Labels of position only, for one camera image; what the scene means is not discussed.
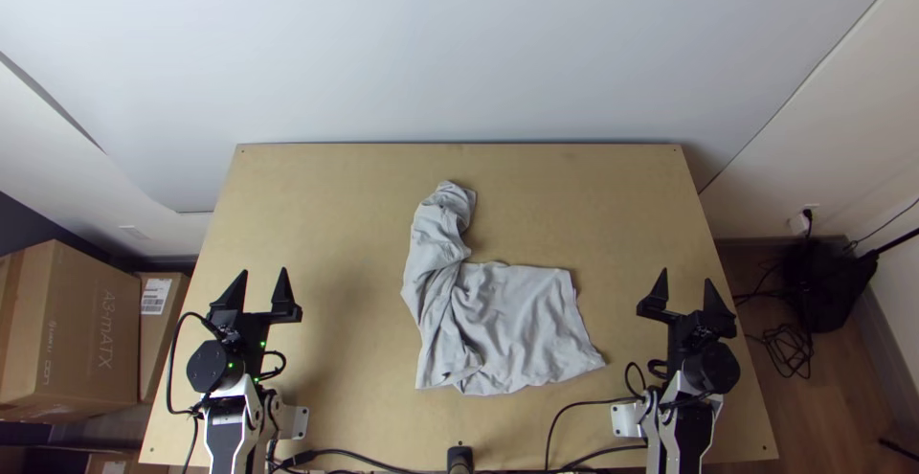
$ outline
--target power outlet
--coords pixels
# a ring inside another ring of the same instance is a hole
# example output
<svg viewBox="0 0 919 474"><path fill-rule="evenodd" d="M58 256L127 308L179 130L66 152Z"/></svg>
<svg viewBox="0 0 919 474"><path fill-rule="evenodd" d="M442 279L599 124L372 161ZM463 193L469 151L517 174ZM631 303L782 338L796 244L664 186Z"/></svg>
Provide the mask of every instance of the power outlet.
<svg viewBox="0 0 919 474"><path fill-rule="evenodd" d="M819 203L807 203L801 207L801 210L797 211L797 214L792 215L785 221L793 236L805 236L807 231L817 224L817 209L819 207ZM807 215L804 215L805 210L811 211L810 219L808 219Z"/></svg>

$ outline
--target metal bracket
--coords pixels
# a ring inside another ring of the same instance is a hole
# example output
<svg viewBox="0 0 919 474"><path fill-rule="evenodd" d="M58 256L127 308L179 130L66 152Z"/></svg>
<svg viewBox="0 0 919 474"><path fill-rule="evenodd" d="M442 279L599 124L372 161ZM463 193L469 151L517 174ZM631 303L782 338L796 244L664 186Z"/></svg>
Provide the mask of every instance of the metal bracket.
<svg viewBox="0 0 919 474"><path fill-rule="evenodd" d="M613 418L613 432L617 438L645 438L641 429L647 407L643 401L626 404L613 404L610 406L610 416Z"/></svg>
<svg viewBox="0 0 919 474"><path fill-rule="evenodd" d="M288 406L280 395L271 395L267 401L271 417L278 425L278 440L302 440L309 423L309 408Z"/></svg>

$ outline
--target baseboard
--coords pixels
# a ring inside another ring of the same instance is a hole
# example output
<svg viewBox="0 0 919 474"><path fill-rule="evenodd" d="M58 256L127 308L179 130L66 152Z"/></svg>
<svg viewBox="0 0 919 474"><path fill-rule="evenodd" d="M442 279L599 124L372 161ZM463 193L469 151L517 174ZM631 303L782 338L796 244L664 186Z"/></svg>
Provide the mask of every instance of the baseboard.
<svg viewBox="0 0 919 474"><path fill-rule="evenodd" d="M829 242L832 244L838 244L840 247L849 243L849 239L846 236L813 236L814 239L820 239L824 242ZM716 246L774 246L774 247L786 247L791 246L792 244L799 244L802 241L802 237L731 237L731 238L716 238Z"/></svg>
<svg viewBox="0 0 919 474"><path fill-rule="evenodd" d="M919 430L919 391L870 286L855 304L852 317L858 321L864 345L893 409L894 420L904 430Z"/></svg>

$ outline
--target cardboard box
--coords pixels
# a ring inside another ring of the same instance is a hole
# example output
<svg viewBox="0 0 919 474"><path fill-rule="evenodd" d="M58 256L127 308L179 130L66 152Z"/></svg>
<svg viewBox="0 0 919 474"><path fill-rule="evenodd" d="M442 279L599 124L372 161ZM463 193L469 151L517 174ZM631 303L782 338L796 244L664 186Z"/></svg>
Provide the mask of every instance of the cardboard box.
<svg viewBox="0 0 919 474"><path fill-rule="evenodd" d="M168 465L138 463L137 453L93 453L86 463L86 474L166 474Z"/></svg>
<svg viewBox="0 0 919 474"><path fill-rule="evenodd" d="M156 397L172 333L182 313L189 277L182 273L138 273L141 278L141 402Z"/></svg>
<svg viewBox="0 0 919 474"><path fill-rule="evenodd" d="M0 289L0 418L63 423L137 403L137 278L50 240L0 258Z"/></svg>

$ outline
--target mdf board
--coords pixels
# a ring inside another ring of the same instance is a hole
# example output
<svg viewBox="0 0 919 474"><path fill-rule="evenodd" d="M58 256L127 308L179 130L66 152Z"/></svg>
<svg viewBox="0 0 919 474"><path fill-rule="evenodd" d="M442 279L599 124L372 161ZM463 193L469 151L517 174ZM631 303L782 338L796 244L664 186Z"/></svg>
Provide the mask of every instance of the mdf board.
<svg viewBox="0 0 919 474"><path fill-rule="evenodd" d="M464 236L472 261L573 272L581 315L608 366L510 395L415 389L420 339L399 290L415 208L445 179L479 195ZM281 458L335 447L406 468L442 470L446 449L462 440L474 447L478 468L541 469L555 412L578 400L628 395L626 364L665 358L666 326L635 314L662 268L669 272L673 310L701 308L705 278L732 307L677 146L240 146L186 308L204 314L248 269L246 309L268 310L282 267L303 307L303 322L271 329L267 348L285 353L288 364L268 386L311 414L304 441L282 442ZM200 326L183 328L172 387L176 405L197 399L184 366L205 339ZM747 344L728 344L742 376L726 396L706 460L775 458ZM266 359L266 369L271 361ZM161 384L143 462L181 463L188 452L191 422L169 415L164 396ZM609 415L604 406L567 412L555 429L551 465L627 443L614 436ZM192 463L208 463L201 436ZM641 450L590 462L644 464ZM334 456L309 466L345 467L366 468Z"/></svg>

